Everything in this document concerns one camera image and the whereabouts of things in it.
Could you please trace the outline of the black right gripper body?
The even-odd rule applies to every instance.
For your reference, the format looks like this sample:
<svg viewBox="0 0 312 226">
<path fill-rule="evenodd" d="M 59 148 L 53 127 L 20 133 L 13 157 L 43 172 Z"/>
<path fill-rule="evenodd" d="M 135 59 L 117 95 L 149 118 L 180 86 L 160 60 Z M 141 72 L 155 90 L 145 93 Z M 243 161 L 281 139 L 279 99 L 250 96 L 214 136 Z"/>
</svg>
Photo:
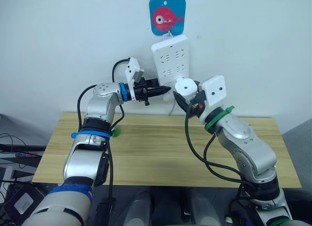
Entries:
<svg viewBox="0 0 312 226">
<path fill-rule="evenodd" d="M 194 98 L 191 99 L 190 104 L 191 109 L 190 112 L 188 113 L 189 118 L 192 117 L 198 117 L 202 115 L 202 113 L 205 110 L 205 100 L 206 100 L 206 94 L 204 91 L 198 92 Z"/>
</svg>

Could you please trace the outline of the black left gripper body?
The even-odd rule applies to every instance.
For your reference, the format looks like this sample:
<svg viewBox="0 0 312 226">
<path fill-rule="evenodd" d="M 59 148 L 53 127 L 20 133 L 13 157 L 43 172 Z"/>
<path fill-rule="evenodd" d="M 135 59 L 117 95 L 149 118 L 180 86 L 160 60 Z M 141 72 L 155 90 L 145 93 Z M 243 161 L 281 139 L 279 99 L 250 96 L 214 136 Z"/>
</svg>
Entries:
<svg viewBox="0 0 312 226">
<path fill-rule="evenodd" d="M 144 101 L 145 106 L 149 106 L 149 98 L 147 97 L 148 88 L 159 86 L 157 78 L 146 80 L 141 78 L 139 82 L 134 83 L 134 93 L 136 100 Z"/>
</svg>

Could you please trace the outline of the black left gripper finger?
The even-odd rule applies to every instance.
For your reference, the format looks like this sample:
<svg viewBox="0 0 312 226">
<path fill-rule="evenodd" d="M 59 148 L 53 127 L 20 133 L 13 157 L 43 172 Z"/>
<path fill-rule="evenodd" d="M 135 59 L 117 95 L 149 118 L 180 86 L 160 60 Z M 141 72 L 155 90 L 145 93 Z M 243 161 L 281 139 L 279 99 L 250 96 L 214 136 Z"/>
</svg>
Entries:
<svg viewBox="0 0 312 226">
<path fill-rule="evenodd" d="M 166 93 L 171 89 L 169 86 L 156 86 L 148 88 L 148 93 Z"/>
<path fill-rule="evenodd" d="M 150 98 L 150 97 L 160 96 L 160 95 L 166 94 L 167 92 L 168 91 L 165 91 L 165 90 L 160 90 L 160 91 L 149 90 L 147 92 L 147 97 Z"/>
</svg>

